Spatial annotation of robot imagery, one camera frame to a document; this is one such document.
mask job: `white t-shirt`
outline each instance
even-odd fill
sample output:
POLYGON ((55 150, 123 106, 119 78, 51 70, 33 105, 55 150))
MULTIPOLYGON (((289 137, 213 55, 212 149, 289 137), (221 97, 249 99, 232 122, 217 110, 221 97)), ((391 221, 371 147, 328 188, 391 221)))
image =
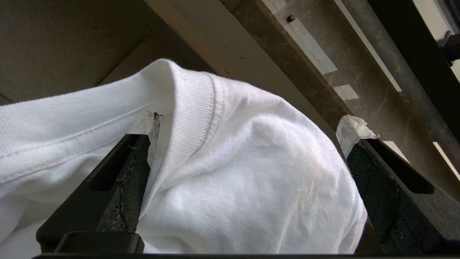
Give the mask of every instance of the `white t-shirt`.
POLYGON ((146 110, 165 117, 138 224, 144 252, 354 252, 367 213, 314 123, 247 83, 158 60, 0 106, 0 258, 40 253, 38 227, 146 110))

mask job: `black bar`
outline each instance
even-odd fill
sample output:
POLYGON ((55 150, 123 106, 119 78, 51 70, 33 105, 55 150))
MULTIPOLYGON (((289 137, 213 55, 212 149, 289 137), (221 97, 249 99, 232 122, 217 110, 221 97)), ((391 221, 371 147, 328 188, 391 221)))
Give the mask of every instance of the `black bar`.
POLYGON ((147 135, 127 134, 38 229, 43 253, 73 231, 134 233, 150 173, 147 135))
POLYGON ((65 234, 54 253, 142 253, 144 241, 136 233, 81 232, 65 234))
POLYGON ((380 140, 361 140, 347 163, 385 254, 460 254, 460 204, 380 140))

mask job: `metal frame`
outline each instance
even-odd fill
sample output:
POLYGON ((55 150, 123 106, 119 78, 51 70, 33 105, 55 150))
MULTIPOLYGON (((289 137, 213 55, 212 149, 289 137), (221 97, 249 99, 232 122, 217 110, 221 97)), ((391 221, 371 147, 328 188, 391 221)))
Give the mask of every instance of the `metal frame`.
POLYGON ((433 105, 460 139, 460 84, 412 0, 368 0, 433 105))

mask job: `white tape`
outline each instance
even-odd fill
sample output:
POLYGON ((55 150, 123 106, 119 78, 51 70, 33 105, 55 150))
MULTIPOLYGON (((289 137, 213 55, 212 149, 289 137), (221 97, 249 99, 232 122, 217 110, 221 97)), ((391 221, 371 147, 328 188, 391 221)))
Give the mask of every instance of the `white tape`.
POLYGON ((156 142, 160 133, 160 115, 156 112, 147 111, 139 120, 131 127, 128 134, 144 134, 149 136, 150 147, 147 155, 147 163, 152 167, 153 158, 156 151, 156 142))
POLYGON ((361 139, 377 139, 379 137, 366 125, 366 121, 351 115, 345 115, 340 119, 335 135, 339 140, 345 158, 348 157, 353 146, 361 139))

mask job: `bolt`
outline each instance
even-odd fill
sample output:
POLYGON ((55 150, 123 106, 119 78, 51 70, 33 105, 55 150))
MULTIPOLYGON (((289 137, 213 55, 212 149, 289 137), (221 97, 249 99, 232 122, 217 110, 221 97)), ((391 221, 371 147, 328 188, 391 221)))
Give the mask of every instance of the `bolt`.
POLYGON ((396 237, 399 239, 404 239, 404 231, 400 228, 395 229, 396 237))
POLYGON ((295 20, 295 17, 294 17, 294 15, 289 15, 286 20, 288 21, 288 23, 290 23, 293 20, 295 20))

